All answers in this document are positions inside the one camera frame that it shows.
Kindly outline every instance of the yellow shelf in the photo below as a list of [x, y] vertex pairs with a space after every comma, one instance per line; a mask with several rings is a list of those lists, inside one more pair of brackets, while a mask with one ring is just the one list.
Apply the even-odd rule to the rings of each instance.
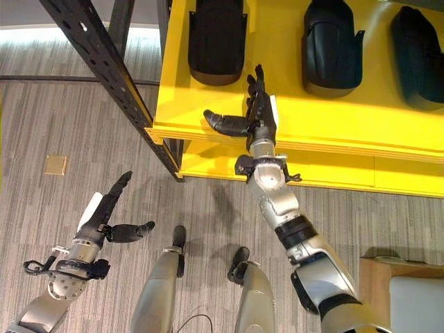
[[[237, 156], [244, 153], [240, 146], [186, 142], [180, 175], [245, 180], [234, 174]], [[291, 185], [444, 197], [444, 168], [439, 164], [322, 152], [285, 153], [290, 173], [301, 173], [303, 179]]]
[[[364, 75], [360, 86], [339, 99], [308, 95], [302, 88], [300, 39], [309, 0], [246, 0], [248, 32], [242, 77], [225, 87], [194, 80], [187, 62], [189, 11], [196, 0], [174, 1], [153, 128], [163, 138], [243, 146], [214, 132], [207, 108], [222, 114], [246, 112], [246, 75], [263, 64], [267, 91], [277, 96], [277, 147], [444, 163], [444, 108], [414, 110], [403, 103], [392, 61], [389, 24], [402, 5], [348, 0], [355, 30], [364, 29]], [[421, 9], [444, 40], [444, 13]]]

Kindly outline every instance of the tan square floor plate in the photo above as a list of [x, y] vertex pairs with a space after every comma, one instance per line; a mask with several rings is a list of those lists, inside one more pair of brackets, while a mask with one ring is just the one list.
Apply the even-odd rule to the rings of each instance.
[[44, 166], [45, 175], [63, 176], [67, 168], [67, 156], [47, 155]]

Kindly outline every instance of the black shoe-shaped object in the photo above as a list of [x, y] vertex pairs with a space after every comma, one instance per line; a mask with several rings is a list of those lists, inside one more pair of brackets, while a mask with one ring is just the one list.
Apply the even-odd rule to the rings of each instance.
[[244, 67], [247, 15], [244, 0], [197, 0], [189, 13], [188, 64], [206, 85], [236, 82]]
[[413, 108], [444, 106], [444, 54], [434, 27], [417, 9], [401, 8], [391, 35], [404, 99]]
[[228, 270], [227, 278], [235, 284], [244, 284], [244, 275], [248, 267], [247, 260], [250, 257], [250, 250], [245, 246], [241, 246], [234, 254], [231, 267]]
[[302, 81], [307, 92], [332, 98], [349, 94], [362, 80], [362, 40], [343, 0], [312, 0], [304, 16]]
[[183, 277], [185, 273], [185, 256], [183, 253], [183, 248], [186, 242], [187, 242], [187, 230], [183, 225], [177, 225], [174, 228], [174, 233], [173, 233], [173, 246], [177, 246], [182, 249], [182, 254], [179, 255], [179, 265], [177, 272], [178, 278]]

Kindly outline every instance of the perforated metal frame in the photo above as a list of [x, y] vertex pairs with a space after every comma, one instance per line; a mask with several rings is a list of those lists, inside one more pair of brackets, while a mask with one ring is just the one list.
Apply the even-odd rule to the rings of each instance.
[[145, 131], [153, 126], [139, 91], [90, 0], [40, 0], [94, 75], [145, 139], [169, 173], [180, 169], [183, 141], [155, 144]]

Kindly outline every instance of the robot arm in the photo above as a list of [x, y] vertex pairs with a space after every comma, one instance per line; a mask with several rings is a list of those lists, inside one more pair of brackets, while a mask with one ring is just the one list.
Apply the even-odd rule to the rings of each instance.
[[357, 300], [355, 283], [332, 247], [299, 210], [296, 196], [286, 183], [290, 176], [286, 156], [275, 154], [276, 124], [273, 105], [265, 92], [264, 72], [256, 67], [257, 80], [248, 76], [246, 117], [221, 116], [206, 110], [204, 116], [216, 131], [246, 136], [250, 155], [242, 155], [236, 174], [247, 177], [269, 227], [285, 247], [294, 268], [291, 280], [303, 307], [321, 315], [323, 333], [386, 332], [368, 308]]
[[[85, 290], [87, 282], [91, 279], [102, 280], [108, 274], [108, 261], [96, 260], [104, 239], [129, 243], [142, 239], [154, 228], [152, 221], [145, 225], [108, 225], [114, 206], [131, 175], [131, 171], [123, 174], [108, 194], [102, 196], [96, 193], [93, 196], [80, 220], [71, 248], [55, 246], [44, 264], [35, 260], [24, 263], [27, 274], [49, 275], [48, 289], [28, 304], [6, 333], [54, 332], [70, 304]], [[51, 270], [61, 255], [64, 257]]]

